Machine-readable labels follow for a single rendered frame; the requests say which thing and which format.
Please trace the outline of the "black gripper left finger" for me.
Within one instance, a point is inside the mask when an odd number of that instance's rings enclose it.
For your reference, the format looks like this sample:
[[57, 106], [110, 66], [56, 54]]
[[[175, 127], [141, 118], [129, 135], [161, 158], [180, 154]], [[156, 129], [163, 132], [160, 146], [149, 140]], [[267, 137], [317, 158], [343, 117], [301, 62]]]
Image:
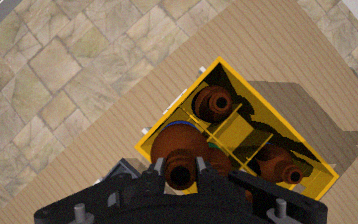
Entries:
[[[120, 173], [40, 208], [34, 213], [34, 224], [93, 224], [127, 206], [131, 210], [160, 205], [159, 194], [164, 194], [166, 184], [165, 162], [166, 158], [158, 158], [139, 178]], [[116, 203], [108, 209], [113, 193]]]

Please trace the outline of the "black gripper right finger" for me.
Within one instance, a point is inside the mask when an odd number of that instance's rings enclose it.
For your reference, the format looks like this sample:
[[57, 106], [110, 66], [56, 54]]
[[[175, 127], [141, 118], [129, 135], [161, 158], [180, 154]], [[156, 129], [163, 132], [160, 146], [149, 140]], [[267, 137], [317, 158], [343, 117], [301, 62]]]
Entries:
[[[219, 175], [202, 157], [195, 157], [195, 164], [197, 205], [229, 210], [230, 202], [273, 224], [327, 224], [328, 207], [320, 201], [244, 171]], [[253, 196], [253, 207], [246, 190]]]

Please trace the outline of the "brown bottle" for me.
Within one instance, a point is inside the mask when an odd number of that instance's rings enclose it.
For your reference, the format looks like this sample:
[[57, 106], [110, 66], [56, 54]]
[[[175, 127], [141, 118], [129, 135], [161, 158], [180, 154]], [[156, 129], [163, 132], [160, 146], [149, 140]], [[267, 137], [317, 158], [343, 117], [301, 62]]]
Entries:
[[248, 200], [251, 203], [252, 203], [252, 200], [253, 200], [252, 194], [247, 190], [246, 190], [246, 200]]
[[210, 147], [199, 129], [184, 120], [167, 124], [154, 139], [150, 152], [151, 163], [166, 158], [165, 180], [178, 191], [196, 182], [195, 157], [210, 162]]
[[298, 184], [303, 178], [291, 155], [285, 149], [268, 142], [246, 165], [271, 183]]
[[202, 88], [193, 97], [191, 103], [194, 115], [208, 123], [219, 123], [225, 120], [231, 113], [232, 106], [232, 98], [229, 92], [217, 85]]
[[213, 169], [218, 170], [219, 175], [228, 176], [228, 172], [232, 170], [231, 161], [228, 156], [214, 143], [208, 142], [210, 147], [210, 162]]

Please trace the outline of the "grey square tray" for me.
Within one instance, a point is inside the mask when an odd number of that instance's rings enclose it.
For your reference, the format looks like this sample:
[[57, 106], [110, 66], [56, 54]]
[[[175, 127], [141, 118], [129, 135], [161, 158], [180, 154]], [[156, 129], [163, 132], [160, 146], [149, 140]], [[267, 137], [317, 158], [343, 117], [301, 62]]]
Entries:
[[[101, 181], [105, 180], [106, 178], [108, 179], [108, 178], [110, 178], [112, 176], [115, 176], [115, 175], [117, 175], [117, 174], [119, 174], [121, 172], [129, 173], [126, 169], [131, 173], [132, 178], [141, 177], [141, 174], [132, 165], [130, 165], [124, 158], [122, 158], [121, 160], [119, 160], [117, 162], [117, 164], [108, 172], [108, 174]], [[108, 205], [109, 206], [113, 205], [114, 203], [116, 203], [115, 193], [110, 195], [109, 198], [108, 198]]]

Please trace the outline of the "yellow bottle crate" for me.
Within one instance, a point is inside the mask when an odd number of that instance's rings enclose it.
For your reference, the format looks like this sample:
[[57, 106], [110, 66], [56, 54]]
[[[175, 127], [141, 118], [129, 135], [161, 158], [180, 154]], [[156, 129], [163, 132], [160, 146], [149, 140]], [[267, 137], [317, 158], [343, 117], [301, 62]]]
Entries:
[[[230, 115], [219, 123], [208, 123], [197, 118], [191, 108], [193, 97], [209, 85], [225, 88], [232, 98]], [[294, 165], [303, 174], [299, 184], [306, 189], [301, 194], [315, 200], [319, 200], [339, 177], [306, 140], [221, 57], [207, 68], [134, 148], [151, 162], [154, 139], [167, 124], [177, 120], [192, 123], [207, 142], [210, 140], [216, 144], [230, 159], [232, 170], [244, 167], [247, 173], [256, 177], [259, 176], [246, 164], [267, 142], [282, 147], [289, 152]]]

